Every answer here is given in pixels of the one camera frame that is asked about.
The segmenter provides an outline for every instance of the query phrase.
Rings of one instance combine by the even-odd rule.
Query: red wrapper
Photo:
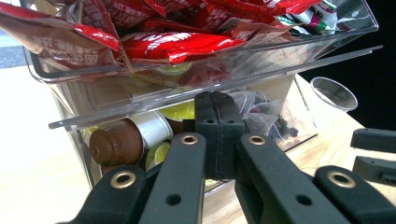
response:
[[[206,3],[202,3],[197,6],[192,6],[188,8],[184,8],[178,11],[172,11],[166,14],[166,19],[170,21],[179,21],[186,23],[186,20],[188,17],[197,14],[199,11],[201,11],[204,7],[206,7]]]
[[[78,0],[82,1],[82,24],[101,29],[106,33],[118,37],[117,31],[111,21],[110,14],[106,11],[102,0]]]
[[[233,15],[227,7],[208,2],[197,14],[187,18],[186,23],[204,30],[216,31]]]
[[[115,27],[125,31],[138,23],[158,15],[144,0],[103,0]]]
[[[267,13],[272,16],[300,14],[321,0],[211,0],[245,13]]]
[[[179,11],[188,7],[195,7],[202,4],[201,0],[145,0],[146,3],[154,8],[164,18],[166,13]]]
[[[81,23],[81,10],[82,2],[79,0],[67,1],[67,0],[46,0],[53,7],[40,6],[37,7],[37,11],[46,12],[49,14],[51,11],[56,11],[52,16],[57,16],[65,21],[72,23]]]
[[[207,58],[218,51],[235,48],[243,40],[232,40],[223,35],[197,33],[133,34],[121,43],[131,61],[156,60],[165,63],[183,63]]]
[[[0,3],[0,21],[9,35],[58,68],[109,64],[110,51],[119,50],[113,35],[22,7]]]
[[[177,21],[169,21],[164,19],[149,19],[138,25],[138,30],[145,33],[165,33],[165,32],[185,32],[185,33],[201,33],[209,34],[210,31],[189,26],[185,23]]]

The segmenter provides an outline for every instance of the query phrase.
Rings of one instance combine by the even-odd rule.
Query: wooden table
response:
[[[17,77],[19,87],[15,89],[12,102],[15,102],[15,94],[21,91],[21,102],[37,102],[34,94],[38,91],[45,91],[43,85],[37,84],[29,75],[27,75],[26,68],[15,68],[7,71],[2,70],[2,75],[9,74],[10,77]],[[351,169],[356,154],[365,154],[367,152],[359,151],[349,147],[352,132],[362,126],[350,117],[347,113],[339,111],[325,103],[321,102],[310,90],[309,84],[300,77],[297,77],[301,89],[304,91],[304,97],[308,102],[311,113],[318,125],[318,136],[306,142],[300,147],[288,152],[288,156],[305,172],[313,174],[319,166],[328,164],[338,165]],[[292,86],[290,94],[299,94],[296,86]],[[39,96],[40,102],[43,101],[44,96]],[[37,153],[42,153],[41,159],[35,159],[35,162],[29,164],[20,164],[20,169],[9,169],[4,167],[6,172],[0,174],[0,223],[56,223],[60,221],[68,221],[78,213],[79,209],[84,203],[84,200],[90,192],[87,179],[78,162],[76,152],[71,147],[70,140],[64,130],[47,130],[46,133],[38,133],[38,129],[46,129],[47,124],[56,118],[49,118],[48,115],[43,114],[43,111],[52,109],[52,105],[34,105],[29,108],[39,108],[37,110],[30,110],[30,116],[26,117],[18,114],[19,118],[36,118],[39,115],[44,115],[46,121],[40,120],[40,127],[38,124],[32,123],[32,120],[26,121],[30,125],[36,127],[30,132],[32,135],[31,141],[26,141],[26,138],[15,138],[19,143],[16,146],[24,146],[18,148],[21,157],[10,157],[9,150],[3,147],[2,153],[6,155],[3,160],[13,160],[12,164],[22,162],[21,158],[29,155],[27,152],[34,150]],[[51,110],[49,114],[54,114],[56,111]],[[18,127],[23,123],[19,120],[19,125],[15,132],[19,130]],[[55,134],[60,135],[60,138],[55,138]],[[14,136],[14,133],[6,135],[8,138]],[[48,145],[47,151],[39,150],[43,145]],[[372,153],[378,158],[394,160],[395,155],[387,155],[385,153]],[[375,185],[380,189],[393,203],[396,204],[396,188],[390,188],[382,185]],[[215,191],[218,195],[205,199],[205,219],[204,223],[245,223],[246,220],[240,210],[239,202],[236,200],[233,193],[233,186],[228,185],[228,190],[222,193]]]
[[[336,165],[351,170],[356,155],[396,162],[395,154],[369,152],[350,147],[353,131],[363,127],[346,112],[322,102],[303,78],[296,76],[296,80],[318,125],[317,137],[287,152],[289,158],[302,171],[314,175],[319,167],[326,165]],[[289,94],[292,97],[300,94],[295,83],[291,86]],[[396,205],[396,188],[371,184]],[[233,192],[233,186],[234,184],[230,183],[223,186],[223,189],[206,195],[204,223],[247,223]]]

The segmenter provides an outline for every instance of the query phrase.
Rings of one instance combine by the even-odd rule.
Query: clear plastic bin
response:
[[[284,150],[291,149],[317,134],[303,99],[289,94],[293,74],[371,53],[363,49],[321,59],[356,38],[375,32],[378,24],[364,0],[333,0],[337,6],[338,27],[333,35],[277,43],[244,46],[192,63],[158,65],[133,64],[133,69],[101,66],[83,70],[59,70],[26,50],[32,76],[45,83],[59,101],[64,119],[52,122],[51,129],[64,127],[70,132],[92,186],[103,169],[90,155],[90,129],[106,126],[132,115],[157,110],[193,99],[202,91],[259,91],[280,102],[278,115],[288,121],[296,136],[271,133]]]
[[[248,131],[271,136],[284,151],[291,150],[318,134],[315,122],[305,106],[304,99],[299,92],[293,75],[266,77],[255,83],[229,89],[225,92],[235,99],[243,117],[253,115],[255,118],[258,116],[262,120],[262,123],[257,123],[257,120],[253,119],[252,121],[256,123],[253,124],[254,127],[248,126]],[[263,104],[265,104],[265,112],[255,109],[256,105],[261,106]],[[93,155],[95,153],[94,148],[90,146],[91,137],[96,130],[108,130],[108,127],[115,127],[116,122],[120,122],[120,120],[107,120],[89,128],[76,129],[70,132],[78,156],[92,186],[101,179],[106,171],[115,166],[98,165],[95,155]],[[153,129],[156,129],[154,128],[155,124],[151,123],[150,125]],[[144,148],[140,162],[134,163],[134,165],[145,169],[146,157],[149,154],[149,150],[150,148]]]
[[[333,35],[244,46],[177,67],[141,63],[133,64],[133,71],[117,65],[61,71],[28,51],[26,56],[32,63],[33,77],[46,83],[63,107],[65,119],[49,127],[71,131],[190,100],[200,91],[225,91],[262,77],[346,60],[348,56],[332,61],[318,59],[376,31],[378,24],[364,0],[332,2],[337,6],[337,26],[342,30]]]

